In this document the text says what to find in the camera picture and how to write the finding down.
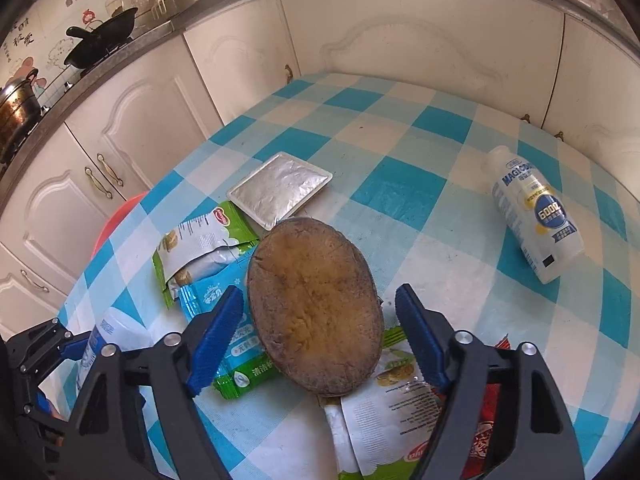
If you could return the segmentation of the green white wrapper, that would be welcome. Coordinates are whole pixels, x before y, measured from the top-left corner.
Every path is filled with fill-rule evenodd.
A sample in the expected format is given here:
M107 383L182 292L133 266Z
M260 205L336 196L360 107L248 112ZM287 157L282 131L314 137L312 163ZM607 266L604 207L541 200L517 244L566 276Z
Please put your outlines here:
M162 237L152 255L166 306L174 304L182 286L219 273L258 242L256 232L228 200L207 214L175 226Z

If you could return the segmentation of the green white snack packet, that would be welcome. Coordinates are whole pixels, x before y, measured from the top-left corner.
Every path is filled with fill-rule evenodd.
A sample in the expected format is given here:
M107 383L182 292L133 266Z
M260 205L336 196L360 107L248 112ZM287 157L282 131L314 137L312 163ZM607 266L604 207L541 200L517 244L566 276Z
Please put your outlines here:
M319 403L340 479L410 478L442 408L399 326L384 332L381 359L366 382Z

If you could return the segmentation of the pink plastic trash bucket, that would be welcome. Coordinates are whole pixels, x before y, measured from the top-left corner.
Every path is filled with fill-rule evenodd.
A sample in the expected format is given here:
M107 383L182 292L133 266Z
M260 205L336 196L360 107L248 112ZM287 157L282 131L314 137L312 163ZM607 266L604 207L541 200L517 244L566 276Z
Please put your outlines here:
M145 214L142 212L142 209L139 207L139 204L145 198L146 192L138 194L134 197L128 198L125 200L125 203L122 206L119 206L114 214L108 218L107 222L105 222L103 228L99 232L98 238L93 245L91 258L94 258L96 254L100 251L101 247L104 243L110 238L110 236L119 228L122 223L125 223L127 232L122 231L122 236L126 237L129 235L130 231L135 229L145 218Z

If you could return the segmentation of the blue green snack packet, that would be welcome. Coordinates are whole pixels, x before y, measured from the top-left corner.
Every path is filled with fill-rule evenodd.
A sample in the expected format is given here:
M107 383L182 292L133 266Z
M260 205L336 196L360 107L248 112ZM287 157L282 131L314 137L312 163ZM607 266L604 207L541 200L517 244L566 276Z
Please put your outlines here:
M239 399L278 371L265 352L248 305L249 250L220 272L200 278L179 290L186 319L209 319L191 351L186 388L197 396L214 387L226 400Z

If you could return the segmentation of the round brown wooden block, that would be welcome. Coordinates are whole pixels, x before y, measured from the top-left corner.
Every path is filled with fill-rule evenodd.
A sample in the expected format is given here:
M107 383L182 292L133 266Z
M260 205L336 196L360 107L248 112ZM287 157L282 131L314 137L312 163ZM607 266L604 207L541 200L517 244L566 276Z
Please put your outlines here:
M340 231L313 218L277 224L250 257L247 296L265 352L299 387L338 398L371 376L381 301L366 259Z

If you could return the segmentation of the blue white checkered tablecloth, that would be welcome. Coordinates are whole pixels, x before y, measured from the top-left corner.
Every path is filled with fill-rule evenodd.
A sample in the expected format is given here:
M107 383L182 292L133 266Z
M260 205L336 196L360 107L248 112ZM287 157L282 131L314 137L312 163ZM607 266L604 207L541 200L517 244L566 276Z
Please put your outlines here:
M498 145L542 171L582 233L584 254L550 284L525 261L480 168ZM155 281L155 247L280 152L332 174L304 213L360 249L385 307L407 283L488 344L536 344L586 475L604 466L639 411L638 200L550 134L446 93L341 74L274 92L163 175L80 274L61 322L81 333L115 307L154 337L182 330Z

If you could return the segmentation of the red snack packet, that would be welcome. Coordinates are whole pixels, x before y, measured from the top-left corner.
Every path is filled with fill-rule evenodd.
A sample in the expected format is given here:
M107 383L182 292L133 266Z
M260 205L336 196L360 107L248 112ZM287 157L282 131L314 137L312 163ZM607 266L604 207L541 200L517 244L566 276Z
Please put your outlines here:
M475 431L470 454L462 471L462 479L471 479L481 474L485 469L485 460L489 448L489 441L494 430L500 386L487 385L485 388L480 419Z

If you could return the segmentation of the white yogurt drink bottle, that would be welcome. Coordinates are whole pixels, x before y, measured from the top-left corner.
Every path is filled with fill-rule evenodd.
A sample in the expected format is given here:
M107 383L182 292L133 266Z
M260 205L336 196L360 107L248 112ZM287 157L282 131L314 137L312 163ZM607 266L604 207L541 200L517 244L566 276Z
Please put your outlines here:
M499 145L486 155L483 170L491 195L541 283L559 278L584 250L577 223L540 170Z

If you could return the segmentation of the silver foil tray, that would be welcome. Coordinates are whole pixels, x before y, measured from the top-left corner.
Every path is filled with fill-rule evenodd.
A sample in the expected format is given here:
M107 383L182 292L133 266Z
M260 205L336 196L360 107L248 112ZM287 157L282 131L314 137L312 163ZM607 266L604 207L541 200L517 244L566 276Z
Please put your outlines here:
M332 179L332 172L279 152L232 186L227 197L258 226L270 231L292 217Z

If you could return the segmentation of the copper pot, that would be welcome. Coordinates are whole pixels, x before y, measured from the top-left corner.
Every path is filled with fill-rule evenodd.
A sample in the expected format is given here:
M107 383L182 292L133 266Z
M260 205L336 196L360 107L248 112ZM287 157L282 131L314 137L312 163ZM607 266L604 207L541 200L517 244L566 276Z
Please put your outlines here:
M24 78L11 80L1 90L0 158L6 164L41 117L40 104L32 90L38 70L32 68Z

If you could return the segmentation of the black wok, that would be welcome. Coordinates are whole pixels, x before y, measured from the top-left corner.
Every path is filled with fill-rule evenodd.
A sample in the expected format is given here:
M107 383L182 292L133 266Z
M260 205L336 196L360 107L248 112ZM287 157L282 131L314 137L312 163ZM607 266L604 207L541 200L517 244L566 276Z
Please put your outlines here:
M137 8L122 11L91 32L77 26L70 26L66 30L66 35L79 38L80 43L66 55L64 64L78 70L85 70L98 64L117 48L128 44L134 30L137 12Z

